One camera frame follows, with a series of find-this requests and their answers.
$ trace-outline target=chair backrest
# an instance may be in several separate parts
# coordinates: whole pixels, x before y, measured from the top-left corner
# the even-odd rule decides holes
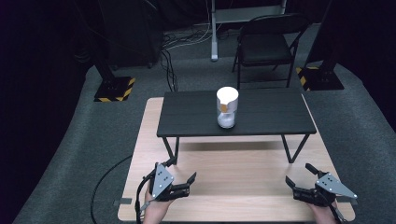
[[[248,21],[243,35],[283,35],[304,32],[311,21],[301,13],[260,16]]]

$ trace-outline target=dark background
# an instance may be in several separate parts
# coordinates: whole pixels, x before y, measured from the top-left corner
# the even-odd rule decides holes
[[[151,2],[159,9],[165,31],[206,18],[203,0]],[[229,6],[229,1],[217,2],[219,8]],[[92,66],[70,4],[21,0],[2,1],[0,6],[0,223],[12,222],[44,173]],[[241,4],[259,6],[262,1],[235,1],[234,6]],[[78,5],[90,27],[106,36],[98,2],[78,1]],[[320,22],[326,6],[322,1],[296,0],[289,1],[287,11],[304,12]],[[395,130],[393,8],[391,1],[334,0],[309,60],[326,59],[332,46],[342,46],[339,63],[361,79]],[[94,38],[109,60],[108,42],[98,35]]]

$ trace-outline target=yellow and black hazard tape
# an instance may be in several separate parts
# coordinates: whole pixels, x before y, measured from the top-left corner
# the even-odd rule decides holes
[[[306,68],[301,68],[301,67],[297,67],[296,71],[297,71],[297,75],[298,78],[300,79],[301,85],[303,86],[305,91],[311,91],[310,89],[310,83],[307,81],[307,78],[304,76],[304,73],[302,73],[301,71],[303,71],[303,69],[319,69],[317,67],[306,67]]]
[[[132,77],[129,82],[128,82],[128,87],[126,88],[126,91],[123,93],[123,95],[116,96],[116,97],[98,97],[95,98],[95,102],[119,102],[119,101],[126,101],[129,97],[129,95],[132,92],[132,86],[134,85],[135,78]]]

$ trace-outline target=black table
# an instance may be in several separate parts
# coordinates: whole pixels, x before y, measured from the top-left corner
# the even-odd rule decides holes
[[[235,125],[223,129],[217,122],[216,91],[166,92],[157,136],[169,157],[178,155],[180,137],[281,135],[289,163],[293,163],[310,134],[317,129],[298,89],[240,90]],[[286,134],[304,134],[293,157]],[[167,141],[175,137],[175,155]]]

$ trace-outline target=light wood tabletop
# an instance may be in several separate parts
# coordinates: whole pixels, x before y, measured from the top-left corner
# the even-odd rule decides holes
[[[122,194],[132,202],[120,205],[122,221],[135,220],[135,195],[142,177],[154,169],[155,162],[169,159],[163,140],[156,135],[162,105],[163,98],[147,102]],[[290,148],[297,148],[304,136],[286,137]],[[175,138],[168,140],[175,145]],[[286,175],[297,187],[312,189],[318,178],[305,169],[308,162],[338,178],[319,132],[309,137],[294,163],[288,163],[279,135],[184,137],[179,151],[177,165],[167,168],[175,177],[173,184],[185,183],[194,172],[197,176],[190,196],[175,200],[163,221],[313,221],[308,206],[293,200]],[[346,220],[355,218],[350,203],[338,203],[338,208]]]

